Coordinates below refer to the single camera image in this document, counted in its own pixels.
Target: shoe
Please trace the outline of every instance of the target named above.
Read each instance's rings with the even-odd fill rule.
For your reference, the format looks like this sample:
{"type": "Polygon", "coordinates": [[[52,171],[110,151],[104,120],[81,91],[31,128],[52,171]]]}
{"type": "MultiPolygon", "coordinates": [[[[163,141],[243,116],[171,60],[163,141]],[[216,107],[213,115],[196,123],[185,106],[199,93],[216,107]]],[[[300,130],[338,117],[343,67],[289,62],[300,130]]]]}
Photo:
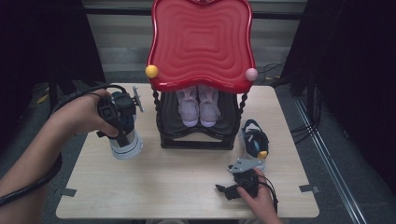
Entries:
{"type": "Polygon", "coordinates": [[[199,118],[196,86],[176,91],[176,95],[178,99],[178,113],[184,125],[187,127],[195,126],[199,118]]]}
{"type": "Polygon", "coordinates": [[[200,99],[199,112],[201,124],[209,128],[216,124],[220,116],[218,108],[219,91],[206,85],[198,86],[200,99]]]}
{"type": "Polygon", "coordinates": [[[248,119],[240,130],[239,140],[245,146],[245,158],[260,161],[256,166],[264,169],[264,159],[268,156],[268,137],[254,119],[248,119]]]}

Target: white wall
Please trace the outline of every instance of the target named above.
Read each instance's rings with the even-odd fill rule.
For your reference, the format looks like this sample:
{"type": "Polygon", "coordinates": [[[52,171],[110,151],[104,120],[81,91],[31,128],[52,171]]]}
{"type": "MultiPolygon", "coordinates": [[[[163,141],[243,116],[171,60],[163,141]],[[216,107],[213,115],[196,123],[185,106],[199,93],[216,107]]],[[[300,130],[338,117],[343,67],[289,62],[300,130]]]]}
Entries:
{"type": "MultiPolygon", "coordinates": [[[[84,0],[85,6],[151,7],[151,1],[84,0]]],[[[253,11],[302,12],[306,0],[250,0],[253,11]]],[[[88,15],[105,72],[145,67],[152,39],[150,16],[88,15]]],[[[251,45],[257,66],[285,61],[298,21],[253,20],[251,45]]]]}

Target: table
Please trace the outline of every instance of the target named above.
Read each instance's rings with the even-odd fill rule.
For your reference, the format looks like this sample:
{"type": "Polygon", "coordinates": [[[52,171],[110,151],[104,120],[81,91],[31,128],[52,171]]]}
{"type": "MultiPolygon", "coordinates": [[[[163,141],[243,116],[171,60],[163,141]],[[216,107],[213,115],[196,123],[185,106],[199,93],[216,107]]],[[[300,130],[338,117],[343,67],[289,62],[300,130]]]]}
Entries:
{"type": "MultiPolygon", "coordinates": [[[[62,197],[59,218],[254,218],[242,199],[228,201],[215,187],[234,184],[227,166],[243,154],[237,137],[233,150],[163,149],[150,85],[119,85],[131,94],[135,85],[141,95],[146,110],[137,110],[135,127],[143,149],[119,161],[107,138],[89,133],[66,186],[77,192],[62,197]]],[[[313,193],[299,188],[309,183],[274,89],[253,86],[247,96],[242,123],[257,120],[269,138],[265,173],[276,189],[279,216],[316,217],[313,193]]],[[[208,137],[195,133],[188,138],[208,137]]]]}

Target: pink ball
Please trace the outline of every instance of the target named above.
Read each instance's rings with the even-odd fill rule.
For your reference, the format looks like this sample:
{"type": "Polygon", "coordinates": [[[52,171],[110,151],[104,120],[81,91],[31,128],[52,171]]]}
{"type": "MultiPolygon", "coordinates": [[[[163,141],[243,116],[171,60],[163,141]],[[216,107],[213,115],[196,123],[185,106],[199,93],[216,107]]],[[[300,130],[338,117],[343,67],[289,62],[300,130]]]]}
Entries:
{"type": "Polygon", "coordinates": [[[259,73],[257,72],[257,70],[255,68],[249,68],[245,73],[245,76],[247,77],[247,80],[249,80],[249,81],[256,80],[258,75],[259,75],[259,73]]]}

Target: red plastic shelf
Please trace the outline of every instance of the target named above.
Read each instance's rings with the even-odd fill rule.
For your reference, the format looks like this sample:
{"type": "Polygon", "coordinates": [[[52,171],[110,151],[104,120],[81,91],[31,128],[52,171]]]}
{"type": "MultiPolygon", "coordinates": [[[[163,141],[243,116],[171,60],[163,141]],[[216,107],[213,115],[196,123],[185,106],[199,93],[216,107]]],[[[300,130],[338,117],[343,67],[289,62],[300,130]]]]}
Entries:
{"type": "Polygon", "coordinates": [[[157,91],[206,84],[231,93],[248,92],[245,73],[255,68],[250,47],[251,8],[246,0],[156,0],[148,65],[157,91]]]}

